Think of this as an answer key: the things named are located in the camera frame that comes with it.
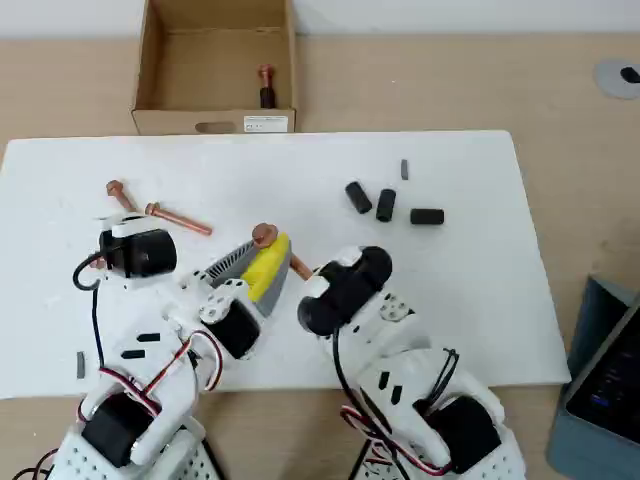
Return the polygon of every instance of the wire bundle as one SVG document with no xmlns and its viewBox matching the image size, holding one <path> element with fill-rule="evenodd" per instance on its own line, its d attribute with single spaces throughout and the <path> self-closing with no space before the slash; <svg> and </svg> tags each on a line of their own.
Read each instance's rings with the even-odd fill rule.
<svg viewBox="0 0 640 480">
<path fill-rule="evenodd" d="M 53 467 L 51 467 L 48 470 L 46 468 L 43 468 L 44 462 L 46 462 L 49 458 L 55 455 L 57 451 L 58 451 L 57 448 L 54 448 L 53 450 L 48 451 L 40 458 L 40 460 L 38 460 L 38 463 L 36 463 L 35 467 L 23 468 L 13 476 L 12 480 L 18 480 L 29 473 L 31 474 L 31 480 L 38 480 L 38 477 L 40 475 L 44 475 L 44 478 L 46 480 L 47 478 L 49 478 L 49 475 L 51 475 L 51 471 L 53 470 Z"/>
<path fill-rule="evenodd" d="M 340 381 L 340 385 L 342 386 L 345 395 L 353 405 L 343 405 L 340 410 L 340 416 L 345 422 L 347 422 L 349 426 L 358 430 L 366 438 L 371 440 L 371 452 L 373 456 L 367 458 L 365 461 L 368 463 L 381 465 L 395 464 L 402 477 L 405 480 L 409 480 L 409 476 L 407 475 L 406 470 L 398 461 L 398 454 L 400 454 L 414 467 L 418 468 L 424 473 L 433 477 L 444 476 L 451 469 L 451 464 L 445 465 L 444 467 L 437 467 L 430 463 L 423 462 L 419 457 L 411 454 L 395 440 L 385 435 L 380 427 L 378 427 L 378 425 L 373 421 L 371 416 L 369 416 L 367 411 L 362 407 L 360 401 L 351 390 L 351 387 L 349 386 L 344 375 L 344 371 L 342 370 L 342 365 L 340 363 L 339 336 L 340 328 L 337 327 L 333 333 L 333 363 L 338 375 L 338 380 Z M 453 377 L 453 374 L 455 373 L 455 369 L 458 364 L 458 359 L 460 357 L 458 353 L 456 353 L 455 350 L 445 349 L 445 351 L 447 351 L 449 355 L 442 370 L 440 371 L 440 374 L 438 375 L 438 378 L 436 379 L 436 382 L 434 383 L 430 394 L 425 399 L 425 406 L 427 408 L 431 408 L 445 391 L 447 385 Z"/>
<path fill-rule="evenodd" d="M 100 329 L 99 329 L 99 326 L 98 326 L 98 317 L 97 317 L 98 287 L 100 286 L 100 280 L 96 280 L 91 285 L 83 285 L 82 283 L 80 283 L 78 277 L 80 276 L 80 273 L 82 272 L 82 270 L 84 270 L 92 262 L 96 261 L 99 258 L 105 258 L 107 254 L 117 250 L 118 248 L 121 248 L 121 246 L 116 246 L 116 247 L 114 247 L 112 249 L 109 249 L 109 250 L 106 250 L 106 251 L 95 252 L 92 255 L 89 255 L 83 262 L 80 263 L 80 265 L 78 265 L 78 267 L 73 272 L 73 284 L 78 289 L 80 289 L 82 291 L 90 291 L 90 292 L 93 293 L 93 297 L 92 297 L 93 298 L 93 302 L 92 302 L 92 308 L 91 308 L 91 318 L 92 318 L 92 323 L 93 323 L 93 333 L 94 333 L 95 340 L 96 340 L 96 349 L 98 351 L 98 360 L 99 360 L 99 363 L 100 363 L 100 368 L 98 369 L 98 371 L 100 373 L 104 374 L 104 375 L 107 375 L 107 376 L 111 377 L 117 383 L 119 383 L 122 386 L 122 388 L 125 390 L 125 392 L 127 392 L 131 398 L 133 398 L 138 403 L 140 403 L 142 406 L 144 406 L 147 409 L 147 411 L 153 417 L 155 417 L 160 413 L 161 407 L 160 407 L 160 405 L 158 405 L 156 402 L 154 402 L 152 399 L 149 398 L 149 394 L 151 394 L 153 389 L 156 388 L 158 386 L 158 384 L 160 383 L 160 381 L 167 375 L 167 372 L 169 371 L 169 368 L 177 360 L 179 360 L 185 354 L 187 354 L 187 352 L 189 352 L 189 350 L 191 349 L 191 346 L 193 344 L 194 337 L 204 338 L 207 341 L 207 343 L 209 343 L 209 345 L 211 347 L 211 351 L 213 352 L 213 355 L 214 355 L 214 357 L 216 359 L 216 368 L 215 368 L 213 374 L 211 375 L 211 377 L 209 378 L 209 380 L 207 381 L 207 384 L 205 386 L 205 389 L 207 391 L 211 391 L 214 388 L 216 388 L 216 386 L 220 382 L 220 377 L 222 375 L 222 351 L 220 350 L 220 347 L 218 346 L 217 342 L 213 339 L 213 337 L 208 332 L 205 332 L 203 330 L 196 330 L 189 336 L 187 341 L 182 344 L 180 349 L 175 353 L 175 355 L 169 361 L 169 363 L 167 363 L 167 365 L 165 365 L 160 370 L 160 372 L 158 372 L 158 374 L 153 378 L 153 380 L 151 380 L 151 382 L 149 382 L 149 384 L 146 387 L 142 388 L 142 389 L 138 388 L 134 384 L 133 381 L 131 381 L 130 379 L 128 379 L 126 376 L 122 375 L 121 373 L 119 373 L 119 372 L 117 372 L 117 371 L 115 371 L 115 370 L 113 370 L 111 368 L 105 367 L 105 365 L 104 365 L 104 353 L 103 353 L 103 350 L 102 350 L 102 340 L 100 338 Z M 86 421 L 86 419 L 82 415 L 80 406 L 78 406 L 78 418 L 80 420 L 82 420 L 82 421 Z"/>
</svg>

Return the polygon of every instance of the device screen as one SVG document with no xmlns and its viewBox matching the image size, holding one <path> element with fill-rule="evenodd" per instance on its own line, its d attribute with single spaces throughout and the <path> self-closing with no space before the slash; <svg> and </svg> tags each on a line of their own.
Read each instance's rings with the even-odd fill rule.
<svg viewBox="0 0 640 480">
<path fill-rule="evenodd" d="M 592 365 L 567 411 L 640 444 L 640 310 Z"/>
</svg>

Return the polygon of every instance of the gray object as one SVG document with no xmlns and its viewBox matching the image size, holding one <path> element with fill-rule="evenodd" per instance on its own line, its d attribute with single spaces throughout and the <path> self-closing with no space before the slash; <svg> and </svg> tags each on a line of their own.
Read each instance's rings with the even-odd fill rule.
<svg viewBox="0 0 640 480">
<path fill-rule="evenodd" d="M 253 245 L 253 241 L 249 241 L 211 265 L 206 270 L 212 280 L 211 286 L 217 288 L 227 280 L 240 278 L 247 270 L 247 267 L 249 267 L 249 264 L 256 258 L 259 251 L 260 250 Z M 280 297 L 280 292 L 289 271 L 291 256 L 291 241 L 289 241 L 287 255 L 280 265 L 276 277 L 262 298 L 255 304 L 258 311 L 265 317 L 271 314 Z"/>
<path fill-rule="evenodd" d="M 222 257 L 206 270 L 212 279 L 211 286 L 217 288 L 229 279 L 240 278 L 257 254 L 253 241 L 248 241 Z"/>
<path fill-rule="evenodd" d="M 84 352 L 76 352 L 76 378 L 82 380 L 86 374 Z"/>
<path fill-rule="evenodd" d="M 639 478 L 640 446 L 571 415 L 565 408 L 572 392 L 584 380 L 592 359 L 619 333 L 635 295 L 617 285 L 590 277 L 576 326 L 569 370 L 574 382 L 560 394 L 547 448 L 547 460 L 558 472 L 575 480 L 630 480 Z"/>
<path fill-rule="evenodd" d="M 400 162 L 400 177 L 409 180 L 409 160 L 403 158 Z"/>
<path fill-rule="evenodd" d="M 625 60 L 603 60 L 594 70 L 594 78 L 600 89 L 615 98 L 640 97 L 639 77 L 640 65 Z"/>
</svg>

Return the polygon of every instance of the white wall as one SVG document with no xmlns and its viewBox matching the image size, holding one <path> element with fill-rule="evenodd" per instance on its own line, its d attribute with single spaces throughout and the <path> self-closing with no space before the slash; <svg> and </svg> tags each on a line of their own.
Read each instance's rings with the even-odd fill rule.
<svg viewBox="0 0 640 480">
<path fill-rule="evenodd" d="M 640 31 L 640 0 L 294 2 L 304 33 Z M 143 3 L 0 0 L 0 37 L 136 35 Z"/>
</svg>

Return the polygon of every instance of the white mat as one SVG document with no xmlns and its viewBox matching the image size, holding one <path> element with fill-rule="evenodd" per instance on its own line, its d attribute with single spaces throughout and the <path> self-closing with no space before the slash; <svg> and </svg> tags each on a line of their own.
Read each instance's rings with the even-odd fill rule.
<svg viewBox="0 0 640 480">
<path fill-rule="evenodd" d="M 402 158 L 409 181 L 400 180 Z M 105 193 L 114 178 L 139 206 L 160 201 L 214 226 L 206 238 L 167 224 L 179 249 L 176 274 L 207 266 L 261 221 L 289 233 L 311 266 L 346 245 L 380 245 L 424 328 L 458 349 L 483 382 L 569 380 L 506 132 L 36 139 L 11 142 L 0 172 L 0 398 L 90 388 L 91 295 L 74 289 L 71 273 L 97 247 L 95 219 L 120 212 Z M 392 223 L 355 212 L 343 190 L 353 179 L 374 205 L 382 188 L 397 190 Z M 411 226 L 411 207 L 442 207 L 446 223 Z M 297 322 L 301 286 L 290 274 L 266 348 L 226 375 L 223 388 L 337 386 L 331 363 Z M 105 352 L 137 312 L 158 302 L 154 288 L 101 288 Z M 77 351 L 87 355 L 80 381 Z"/>
</svg>

